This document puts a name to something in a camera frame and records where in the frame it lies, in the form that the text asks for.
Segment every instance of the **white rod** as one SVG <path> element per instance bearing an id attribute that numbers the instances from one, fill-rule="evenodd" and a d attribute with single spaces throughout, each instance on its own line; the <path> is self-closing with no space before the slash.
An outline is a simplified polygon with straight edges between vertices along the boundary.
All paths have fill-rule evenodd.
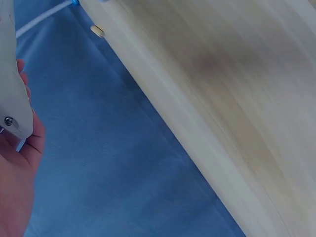
<path id="1" fill-rule="evenodd" d="M 27 32 L 28 30 L 33 28 L 35 25 L 37 25 L 39 22 L 45 20 L 47 17 L 55 14 L 57 11 L 60 11 L 61 9 L 65 8 L 66 6 L 69 6 L 70 4 L 72 4 L 71 0 L 67 0 L 67 1 L 53 7 L 52 9 L 44 12 L 43 14 L 39 15 L 37 18 L 35 18 L 34 20 L 30 21 L 28 24 L 26 24 L 25 26 L 23 26 L 19 30 L 17 30 L 15 33 L 16 38 L 19 38 L 25 32 Z"/>

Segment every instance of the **wooden board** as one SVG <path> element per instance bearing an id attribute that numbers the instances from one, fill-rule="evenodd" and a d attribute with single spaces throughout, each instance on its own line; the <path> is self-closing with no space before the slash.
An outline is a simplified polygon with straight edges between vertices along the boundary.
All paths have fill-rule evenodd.
<path id="1" fill-rule="evenodd" d="M 245 234 L 315 237 L 312 4 L 81 2 Z"/>

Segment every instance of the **blue fabric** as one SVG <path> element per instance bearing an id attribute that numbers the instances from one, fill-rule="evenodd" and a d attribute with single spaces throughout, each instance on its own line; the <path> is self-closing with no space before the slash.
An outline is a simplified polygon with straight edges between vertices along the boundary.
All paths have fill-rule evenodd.
<path id="1" fill-rule="evenodd" d="M 17 28 L 59 0 L 15 0 Z M 26 237 L 241 237 L 111 50 L 69 6 L 18 40 L 47 128 Z"/>

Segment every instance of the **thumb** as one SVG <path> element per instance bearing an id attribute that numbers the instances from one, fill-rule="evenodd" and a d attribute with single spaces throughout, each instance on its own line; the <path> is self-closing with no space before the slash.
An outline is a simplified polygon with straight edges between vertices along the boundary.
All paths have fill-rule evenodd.
<path id="1" fill-rule="evenodd" d="M 35 111 L 33 111 L 33 134 L 26 139 L 20 154 L 30 164 L 34 174 L 40 165 L 45 146 L 45 128 Z"/>

